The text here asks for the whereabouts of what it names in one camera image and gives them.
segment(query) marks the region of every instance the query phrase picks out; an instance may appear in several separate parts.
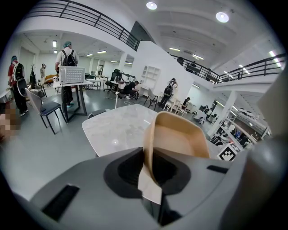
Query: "handrail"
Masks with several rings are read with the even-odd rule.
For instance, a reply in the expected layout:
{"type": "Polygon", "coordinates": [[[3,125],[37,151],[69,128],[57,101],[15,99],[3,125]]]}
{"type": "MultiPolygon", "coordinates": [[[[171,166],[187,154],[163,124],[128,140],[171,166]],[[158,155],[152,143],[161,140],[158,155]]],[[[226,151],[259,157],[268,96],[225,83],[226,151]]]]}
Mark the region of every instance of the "handrail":
{"type": "Polygon", "coordinates": [[[89,6],[70,0],[39,1],[25,18],[58,17],[81,22],[100,29],[137,51],[140,41],[119,23],[89,6]]]}
{"type": "Polygon", "coordinates": [[[218,83],[233,81],[233,80],[240,80],[242,78],[247,78],[247,77],[279,74],[282,71],[281,66],[279,65],[282,65],[283,63],[286,62],[286,56],[287,56],[286,53],[279,54],[274,57],[265,58],[260,61],[240,67],[238,69],[229,71],[225,74],[220,75],[218,83]]]}
{"type": "Polygon", "coordinates": [[[208,69],[196,62],[191,60],[185,59],[183,57],[178,57],[175,55],[170,54],[174,59],[177,59],[179,64],[181,64],[186,71],[198,75],[201,78],[204,78],[207,81],[216,84],[219,81],[219,75],[213,72],[211,69],[208,69]]]}

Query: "white shelving unit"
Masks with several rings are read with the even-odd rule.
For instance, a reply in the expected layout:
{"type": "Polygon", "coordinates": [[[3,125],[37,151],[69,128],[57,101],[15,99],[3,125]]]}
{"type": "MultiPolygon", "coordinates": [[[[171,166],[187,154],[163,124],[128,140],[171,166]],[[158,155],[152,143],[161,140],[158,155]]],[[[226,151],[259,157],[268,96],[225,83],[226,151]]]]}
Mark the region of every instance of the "white shelving unit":
{"type": "Polygon", "coordinates": [[[141,76],[141,90],[140,95],[148,96],[148,89],[152,91],[159,78],[161,70],[152,66],[145,66],[141,76]]]}

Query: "black metal railing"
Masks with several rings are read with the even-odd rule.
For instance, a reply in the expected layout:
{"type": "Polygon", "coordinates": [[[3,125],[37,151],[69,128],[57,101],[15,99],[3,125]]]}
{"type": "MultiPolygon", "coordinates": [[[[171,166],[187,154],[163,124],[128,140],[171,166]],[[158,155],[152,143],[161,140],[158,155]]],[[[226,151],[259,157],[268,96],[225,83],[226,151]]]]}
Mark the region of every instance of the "black metal railing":
{"type": "Polygon", "coordinates": [[[137,51],[139,46],[140,41],[119,23],[105,14],[78,2],[69,0],[42,0],[32,8],[25,18],[41,16],[65,18],[81,22],[109,33],[135,51],[137,51]]]}
{"type": "Polygon", "coordinates": [[[278,75],[285,64],[286,54],[279,54],[220,75],[218,83],[240,80],[247,77],[278,75]]]}
{"type": "Polygon", "coordinates": [[[213,84],[216,84],[218,82],[219,75],[211,71],[211,69],[208,69],[196,62],[190,61],[182,57],[178,57],[175,55],[171,56],[173,56],[173,58],[176,59],[177,62],[186,69],[186,71],[198,75],[199,77],[202,77],[205,80],[212,82],[213,84]]]}

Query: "red shirt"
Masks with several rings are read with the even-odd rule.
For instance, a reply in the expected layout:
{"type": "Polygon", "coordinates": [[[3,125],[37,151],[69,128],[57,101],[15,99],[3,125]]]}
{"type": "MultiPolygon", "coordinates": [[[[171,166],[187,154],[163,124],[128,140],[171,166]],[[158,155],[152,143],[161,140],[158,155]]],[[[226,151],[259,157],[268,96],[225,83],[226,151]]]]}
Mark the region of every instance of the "red shirt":
{"type": "MultiPolygon", "coordinates": [[[[18,63],[18,61],[13,61],[11,63],[11,65],[9,66],[9,70],[8,70],[8,77],[12,77],[12,74],[13,74],[13,69],[14,69],[14,66],[15,64],[14,63],[18,63]]],[[[17,82],[12,78],[12,85],[16,84],[17,82]]]]}

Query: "gray floor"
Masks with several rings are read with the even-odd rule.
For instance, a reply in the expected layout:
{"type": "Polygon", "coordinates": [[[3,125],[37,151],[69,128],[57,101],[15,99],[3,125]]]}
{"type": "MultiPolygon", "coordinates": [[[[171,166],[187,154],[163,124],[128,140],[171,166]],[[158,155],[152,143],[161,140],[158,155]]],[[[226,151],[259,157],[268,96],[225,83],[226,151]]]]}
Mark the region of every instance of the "gray floor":
{"type": "MultiPolygon", "coordinates": [[[[44,97],[44,101],[61,102],[60,95],[55,95],[53,88],[46,88],[46,93],[48,98],[44,97]]],[[[98,109],[114,109],[115,100],[106,97],[107,93],[103,90],[84,91],[87,113],[98,109]]],[[[144,100],[140,98],[137,103],[143,104],[144,100]]],[[[124,100],[118,102],[117,107],[120,106],[126,106],[124,100]]],[[[57,133],[54,135],[50,128],[45,128],[32,106],[28,106],[28,109],[29,112],[20,119],[18,135],[1,145],[0,156],[1,169],[10,187],[29,200],[44,184],[71,166],[94,158],[96,154],[81,126],[86,116],[75,116],[69,124],[65,124],[60,111],[57,111],[59,121],[55,114],[49,115],[57,133]]],[[[186,115],[186,118],[196,123],[191,115],[186,115]]],[[[205,122],[199,126],[206,133],[211,124],[205,122]]]]}

